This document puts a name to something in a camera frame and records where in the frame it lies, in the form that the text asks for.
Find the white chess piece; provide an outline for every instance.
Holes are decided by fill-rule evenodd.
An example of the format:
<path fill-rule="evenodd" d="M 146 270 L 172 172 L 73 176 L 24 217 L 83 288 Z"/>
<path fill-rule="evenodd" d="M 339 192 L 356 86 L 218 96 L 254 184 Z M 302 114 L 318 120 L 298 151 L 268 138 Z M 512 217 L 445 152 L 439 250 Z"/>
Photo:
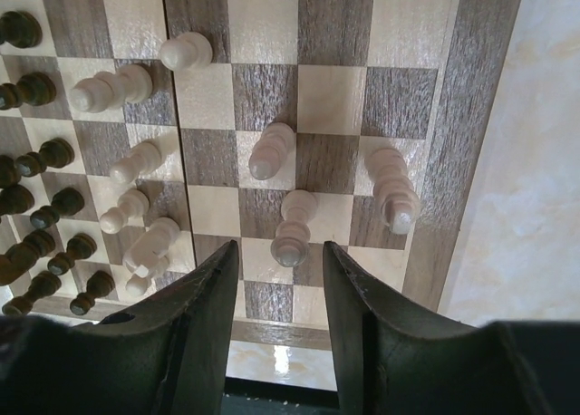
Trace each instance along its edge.
<path fill-rule="evenodd" d="M 109 176 L 117 184 L 130 184 L 139 175 L 147 175 L 163 164 L 160 150 L 149 142 L 142 141 L 131 148 L 129 156 L 111 166 Z"/>
<path fill-rule="evenodd" d="M 254 145 L 247 163 L 255 179 L 270 179 L 284 165 L 288 152 L 295 146 L 294 131 L 285 123 L 271 123 Z"/>
<path fill-rule="evenodd" d="M 133 275 L 127 284 L 125 285 L 125 291 L 133 297 L 140 297 L 144 295 L 147 290 L 149 290 L 152 280 L 155 277 L 163 275 L 169 268 L 169 260 L 166 256 L 163 256 L 157 265 L 153 268 L 153 271 L 147 277 L 140 277 L 138 275 Z"/>
<path fill-rule="evenodd" d="M 140 277 L 148 277 L 155 272 L 159 261 L 179 237 L 179 225 L 170 218 L 155 220 L 149 231 L 140 236 L 123 255 L 123 265 Z"/>
<path fill-rule="evenodd" d="M 407 178 L 407 164 L 395 148 L 376 150 L 366 161 L 374 182 L 372 195 L 384 223 L 393 234 L 409 234 L 421 212 L 421 202 Z"/>
<path fill-rule="evenodd" d="M 172 71 L 205 68 L 212 56 L 209 40 L 200 33 L 180 34 L 176 39 L 165 41 L 159 49 L 159 58 Z"/>
<path fill-rule="evenodd" d="M 127 190 L 117 200 L 117 207 L 104 213 L 99 222 L 107 234 L 117 234 L 127 226 L 130 218 L 141 217 L 149 210 L 149 200 L 135 188 Z"/>
<path fill-rule="evenodd" d="M 318 209 L 316 198 L 305 190 L 294 190 L 282 201 L 284 222 L 278 225 L 270 246 L 274 259 L 284 267 L 294 267 L 308 256 L 310 229 L 306 225 Z"/>
<path fill-rule="evenodd" d="M 78 111 L 98 113 L 118 109 L 124 102 L 141 102 L 151 96 L 153 81 L 145 68 L 126 64 L 116 73 L 99 72 L 76 83 L 69 103 Z"/>

